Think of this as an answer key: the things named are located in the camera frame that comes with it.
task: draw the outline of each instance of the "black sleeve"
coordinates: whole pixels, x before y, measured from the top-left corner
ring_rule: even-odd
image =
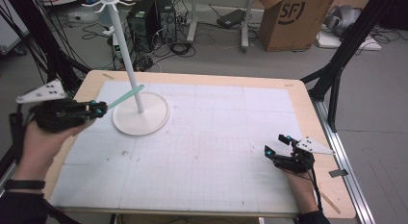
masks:
[[[298,219],[299,224],[330,224],[321,211],[304,213]]]
[[[44,194],[5,192],[0,198],[0,223],[44,224]]]

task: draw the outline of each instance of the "human arm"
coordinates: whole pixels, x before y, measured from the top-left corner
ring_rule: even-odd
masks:
[[[319,210],[315,199],[314,187],[308,173],[293,174],[285,171],[289,184],[300,209],[299,224],[330,223]]]
[[[36,121],[28,124],[23,155],[15,181],[44,181],[64,141],[85,130],[91,122],[59,133],[43,131]],[[45,223],[47,217],[41,189],[10,189],[0,198],[0,223]]]

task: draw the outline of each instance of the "white paper sheet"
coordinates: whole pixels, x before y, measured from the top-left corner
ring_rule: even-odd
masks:
[[[106,82],[97,101],[130,89]],[[170,106],[157,133],[131,137],[112,110],[72,146],[51,203],[59,207],[197,212],[297,212],[285,176],[264,146],[289,154],[301,139],[284,89],[145,84]]]

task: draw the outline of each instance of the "black wristband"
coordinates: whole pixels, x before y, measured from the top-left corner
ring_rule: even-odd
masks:
[[[9,179],[4,185],[4,190],[9,189],[42,189],[45,187],[44,181],[29,181]]]

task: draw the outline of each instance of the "teal stick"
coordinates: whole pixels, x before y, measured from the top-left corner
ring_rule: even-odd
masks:
[[[129,97],[135,95],[136,93],[141,91],[143,88],[144,88],[144,85],[140,85],[140,86],[135,87],[132,90],[126,92],[125,94],[123,94],[123,96],[119,97],[111,105],[109,105],[108,110],[110,110],[111,108],[113,108],[113,107],[119,105],[120,103],[124,102],[126,99],[128,99]]]

